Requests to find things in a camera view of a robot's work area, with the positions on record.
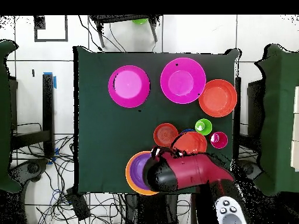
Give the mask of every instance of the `white tile floor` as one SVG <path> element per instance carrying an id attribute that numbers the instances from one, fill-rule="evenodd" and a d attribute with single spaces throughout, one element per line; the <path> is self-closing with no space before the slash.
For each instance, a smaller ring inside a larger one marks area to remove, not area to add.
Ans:
<path id="1" fill-rule="evenodd" d="M 0 26 L 0 39 L 13 40 L 19 46 L 16 52 L 8 56 L 7 66 L 9 73 L 16 76 L 18 88 L 18 124 L 38 122 L 42 123 L 41 109 L 41 75 L 43 72 L 52 72 L 57 77 L 57 88 L 54 90 L 55 138 L 71 136 L 73 128 L 73 53 L 72 46 L 84 46 L 91 51 L 98 51 L 94 43 L 100 46 L 99 36 L 94 30 L 93 21 L 88 22 L 87 16 L 67 16 L 68 42 L 34 42 L 33 17 L 9 17 L 6 25 Z M 242 56 L 239 64 L 239 75 L 242 78 L 241 93 L 241 122 L 248 123 L 248 102 L 246 88 L 249 82 L 262 78 L 261 72 L 253 64 L 263 56 L 263 49 L 269 43 L 279 43 L 290 51 L 299 50 L 299 21 L 292 15 L 165 15 L 160 18 L 156 32 L 158 42 L 154 43 L 148 23 L 134 24 L 131 21 L 112 23 L 111 30 L 117 41 L 126 51 L 151 51 L 167 53 L 224 53 L 230 48 L 239 48 Z M 39 39 L 63 39 L 64 16 L 46 16 L 46 29 L 38 30 Z M 108 24 L 104 25 L 104 35 L 115 43 Z M 104 38 L 104 51 L 118 51 L 118 49 Z M 23 126 L 19 132 L 38 131 L 38 125 Z M 246 125 L 241 126 L 241 132 L 246 134 Z M 71 155 L 69 148 L 63 153 Z M 25 159 L 25 155 L 18 153 L 18 158 Z M 74 183 L 73 164 L 67 164 L 63 173 L 66 187 Z M 57 188 L 57 171 L 53 165 L 47 165 L 46 172 L 51 178 L 53 187 Z M 30 183 L 26 192 L 26 212 L 29 224 L 37 224 L 40 212 L 47 209 L 53 191 L 50 181 L 44 173 L 37 183 Z M 112 198 L 111 194 L 97 194 L 99 201 Z M 95 215 L 109 214 L 112 199 L 97 206 L 98 200 L 94 194 L 87 196 L 87 202 Z M 189 195 L 181 195 L 180 200 L 190 201 Z M 186 202 L 181 201 L 178 214 L 188 209 Z M 116 215 L 116 208 L 111 208 L 111 215 Z M 91 224 L 94 218 L 86 220 Z M 188 213 L 179 216 L 180 224 L 190 223 Z M 113 224 L 120 223 L 120 215 L 113 218 Z M 92 224 L 104 224 L 95 219 Z"/>

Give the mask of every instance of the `orange plate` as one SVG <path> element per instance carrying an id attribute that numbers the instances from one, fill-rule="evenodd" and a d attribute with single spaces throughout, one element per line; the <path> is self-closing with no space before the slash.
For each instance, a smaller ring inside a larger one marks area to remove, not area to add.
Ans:
<path id="1" fill-rule="evenodd" d="M 131 164 L 133 162 L 133 160 L 142 155 L 142 154 L 148 154 L 148 153 L 151 153 L 151 151 L 141 151 L 139 153 L 137 153 L 136 155 L 134 155 L 129 161 L 128 161 L 128 164 L 126 166 L 126 179 L 127 179 L 127 182 L 129 184 L 129 186 L 137 193 L 139 194 L 142 194 L 142 195 L 146 195 L 146 196 L 151 196 L 151 195 L 155 195 L 157 194 L 158 192 L 155 192 L 155 191 L 150 191 L 150 190 L 145 190 L 145 189 L 141 189 L 140 187 L 136 186 L 135 183 L 132 181 L 131 179 L 131 176 L 130 176 L 130 167 L 131 167 Z"/>
<path id="2" fill-rule="evenodd" d="M 163 123 L 154 131 L 154 141 L 158 146 L 170 147 L 179 135 L 178 130 L 170 123 Z"/>
<path id="3" fill-rule="evenodd" d="M 222 79 L 206 83 L 199 97 L 201 109 L 212 117 L 223 117 L 233 111 L 237 103 L 237 93 L 229 82 Z"/>
<path id="4" fill-rule="evenodd" d="M 202 134 L 196 131 L 189 131 L 178 138 L 173 147 L 190 154 L 207 151 L 207 145 L 207 140 Z"/>

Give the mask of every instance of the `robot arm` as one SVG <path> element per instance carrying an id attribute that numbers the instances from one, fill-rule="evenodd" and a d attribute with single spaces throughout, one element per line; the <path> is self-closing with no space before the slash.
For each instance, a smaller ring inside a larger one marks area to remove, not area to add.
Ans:
<path id="1" fill-rule="evenodd" d="M 246 224 L 233 175 L 209 154 L 187 155 L 156 147 L 144 166 L 143 180 L 150 190 L 159 192 L 209 184 L 219 224 Z"/>

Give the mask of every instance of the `green cup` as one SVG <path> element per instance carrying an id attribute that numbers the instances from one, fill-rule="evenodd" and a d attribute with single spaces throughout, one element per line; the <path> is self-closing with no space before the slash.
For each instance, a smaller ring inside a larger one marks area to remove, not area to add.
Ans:
<path id="1" fill-rule="evenodd" d="M 201 120 L 198 120 L 198 122 L 196 122 L 195 130 L 198 133 L 201 133 L 202 135 L 206 136 L 212 131 L 212 123 L 210 120 L 202 118 Z"/>
<path id="2" fill-rule="evenodd" d="M 145 22 L 147 22 L 147 18 L 132 20 L 132 22 L 134 22 L 135 24 L 144 24 Z"/>

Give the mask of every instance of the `magenta plate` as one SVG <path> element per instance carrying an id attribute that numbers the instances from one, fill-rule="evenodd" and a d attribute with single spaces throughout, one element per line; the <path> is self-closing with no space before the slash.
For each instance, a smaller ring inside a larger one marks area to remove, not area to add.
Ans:
<path id="1" fill-rule="evenodd" d="M 114 71 L 109 79 L 110 97 L 122 107 L 138 107 L 150 93 L 150 80 L 143 69 L 126 65 Z"/>
<path id="2" fill-rule="evenodd" d="M 206 85 L 206 74 L 191 58 L 169 62 L 161 73 L 161 89 L 172 102 L 187 104 L 199 98 Z"/>

